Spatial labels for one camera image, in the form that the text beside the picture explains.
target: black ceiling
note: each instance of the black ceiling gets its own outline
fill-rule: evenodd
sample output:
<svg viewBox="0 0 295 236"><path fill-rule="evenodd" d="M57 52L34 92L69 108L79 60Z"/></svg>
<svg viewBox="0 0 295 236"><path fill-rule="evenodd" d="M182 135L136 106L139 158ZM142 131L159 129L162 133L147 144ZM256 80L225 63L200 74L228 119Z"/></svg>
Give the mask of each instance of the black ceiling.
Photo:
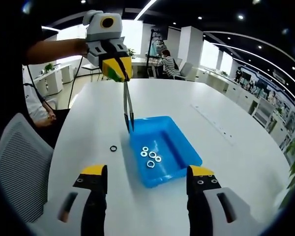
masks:
<svg viewBox="0 0 295 236"><path fill-rule="evenodd" d="M137 15L134 13L135 10L140 11L149 0L87 0L85 4L81 4L81 0L33 0L32 2L33 11L39 15L42 25L64 29L80 24L82 17L72 17L60 24L57 24L58 20L90 9L120 12L124 19L134 19ZM244 20L238 20L238 14L242 14ZM288 2L260 0L258 4L253 4L253 0L158 0L140 20L150 24L167 24L176 28L194 26L202 31L226 31L252 36L282 49L295 59L295 0ZM288 29L288 33L283 34L284 29ZM227 45L250 51L273 62L295 79L295 70L292 70L295 62L276 49L240 36L220 33L212 35ZM217 42L209 36L206 40ZM220 49L230 53L227 48L220 47ZM265 72L270 69L272 74L275 69L273 65L261 59L236 52L244 61ZM295 94L294 82L288 77L285 79L289 84L287 87Z"/></svg>

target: window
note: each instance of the window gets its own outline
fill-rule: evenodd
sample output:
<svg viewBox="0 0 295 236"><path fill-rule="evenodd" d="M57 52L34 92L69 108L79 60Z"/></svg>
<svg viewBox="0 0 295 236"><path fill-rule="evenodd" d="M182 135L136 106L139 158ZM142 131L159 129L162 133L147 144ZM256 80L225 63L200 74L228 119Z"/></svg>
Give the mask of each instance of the window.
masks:
<svg viewBox="0 0 295 236"><path fill-rule="evenodd" d="M216 69L218 53L218 47L204 40L200 65L207 68Z"/></svg>
<svg viewBox="0 0 295 236"><path fill-rule="evenodd" d="M124 44L127 48L131 48L135 51L135 54L141 54L143 22L133 20L122 21L122 33L124 37Z"/></svg>
<svg viewBox="0 0 295 236"><path fill-rule="evenodd" d="M57 40L66 40L72 38L86 38L87 26L77 25L61 30L57 34ZM127 48L134 49L135 54L141 53L143 22L133 20L122 21L121 36L124 37L124 44ZM58 59L57 63L65 63L73 60L80 59L81 56L72 56L68 58Z"/></svg>
<svg viewBox="0 0 295 236"><path fill-rule="evenodd" d="M221 70L225 71L228 75L230 75L232 64L233 64L233 58L229 54L223 52Z"/></svg>

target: white oval table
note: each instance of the white oval table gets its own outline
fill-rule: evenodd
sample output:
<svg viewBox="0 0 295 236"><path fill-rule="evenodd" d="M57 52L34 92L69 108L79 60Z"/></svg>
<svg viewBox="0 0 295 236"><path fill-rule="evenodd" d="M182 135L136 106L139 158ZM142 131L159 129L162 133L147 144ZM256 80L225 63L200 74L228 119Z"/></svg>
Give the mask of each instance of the white oval table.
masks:
<svg viewBox="0 0 295 236"><path fill-rule="evenodd" d="M195 82L132 79L135 118L170 116L222 187L251 206L259 222L272 217L289 165L270 135L243 109L211 87ZM192 104L232 135L232 144ZM118 147L116 152L110 146ZM123 116L123 84L88 83L79 93L60 132L49 176L49 197L72 186L80 171L108 165L107 235L189 234L185 178L152 189L137 172Z"/></svg>

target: office floor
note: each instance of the office floor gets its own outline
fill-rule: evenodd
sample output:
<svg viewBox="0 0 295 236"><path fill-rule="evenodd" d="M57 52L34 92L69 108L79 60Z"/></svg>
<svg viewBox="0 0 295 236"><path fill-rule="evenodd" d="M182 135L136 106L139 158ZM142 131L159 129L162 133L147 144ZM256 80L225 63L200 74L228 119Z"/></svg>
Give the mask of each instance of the office floor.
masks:
<svg viewBox="0 0 295 236"><path fill-rule="evenodd" d="M97 81L98 76L99 76L99 79L102 78L102 74L93 75L93 82ZM76 81L74 82L71 100L70 100L70 106L69 106L70 108L71 108L74 100L76 99L77 95L79 94L79 92L82 90L83 86L87 82L90 82L89 75L76 78ZM58 109L59 110L66 109L68 107L68 101L69 101L69 97L70 97L72 84L73 84L73 82L64 84L63 90L61 90L58 94L51 95L48 97L48 98L57 98L58 99Z"/></svg>

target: camera lens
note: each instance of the camera lens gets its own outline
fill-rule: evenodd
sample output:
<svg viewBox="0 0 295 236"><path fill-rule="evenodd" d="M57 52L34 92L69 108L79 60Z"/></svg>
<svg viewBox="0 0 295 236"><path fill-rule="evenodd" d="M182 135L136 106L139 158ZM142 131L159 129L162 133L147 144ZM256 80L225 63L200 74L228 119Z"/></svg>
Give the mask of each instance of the camera lens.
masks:
<svg viewBox="0 0 295 236"><path fill-rule="evenodd" d="M102 26L104 28L109 28L114 24L114 20L112 18L106 18L102 21Z"/></svg>

